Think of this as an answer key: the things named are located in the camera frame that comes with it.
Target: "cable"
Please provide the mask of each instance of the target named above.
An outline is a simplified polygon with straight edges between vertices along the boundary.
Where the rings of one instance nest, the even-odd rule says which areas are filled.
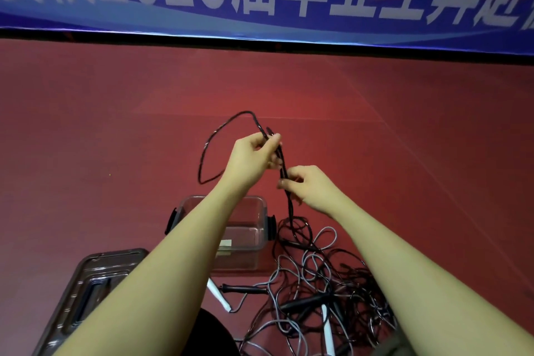
[[[206,184],[223,174],[224,170],[214,177],[202,180],[202,166],[206,151],[217,133],[242,115],[252,116],[254,124],[265,139],[274,134],[268,127],[266,131],[263,129],[252,111],[241,111],[230,117],[212,133],[204,144],[197,175],[200,184]],[[278,146],[275,153],[282,161],[280,177],[287,179],[282,147]],[[325,227],[314,236],[308,220],[294,215],[290,192],[285,191],[285,194],[288,217],[279,221],[272,248],[272,256],[277,263],[277,268],[266,282],[253,286],[265,288],[269,298],[254,316],[244,337],[236,339],[240,343],[240,353],[247,354],[244,347],[251,345],[265,354],[270,354],[251,340],[263,329],[275,325],[278,331],[286,337],[286,342],[294,356],[301,356],[302,349],[304,349],[304,354],[308,355],[308,343],[305,338],[307,333],[317,332],[321,335],[322,346],[325,345],[324,320],[330,321],[333,337],[346,349],[343,351],[344,354],[348,351],[353,354],[355,347],[376,347],[389,332],[397,328],[397,320],[372,273],[357,255],[335,247],[337,232],[333,227]],[[333,239],[328,245],[319,246],[318,239],[324,234],[333,234]],[[277,249],[281,249],[283,253],[276,255]],[[348,265],[345,263],[347,259],[352,259],[351,262],[355,261],[357,264]],[[237,308],[230,312],[238,312],[247,295],[249,294],[244,294]],[[288,301],[304,300],[313,296],[318,296],[317,300],[309,300],[313,305],[305,307],[298,313],[287,309],[284,312],[280,309],[281,306],[288,308],[287,304],[291,304]],[[327,310],[325,319],[321,312],[321,304],[315,306],[322,301]],[[258,324],[266,314],[271,314],[272,319],[258,328]],[[321,324],[310,325],[309,320],[314,315],[320,317]],[[296,350],[290,342],[293,339],[298,339]]]

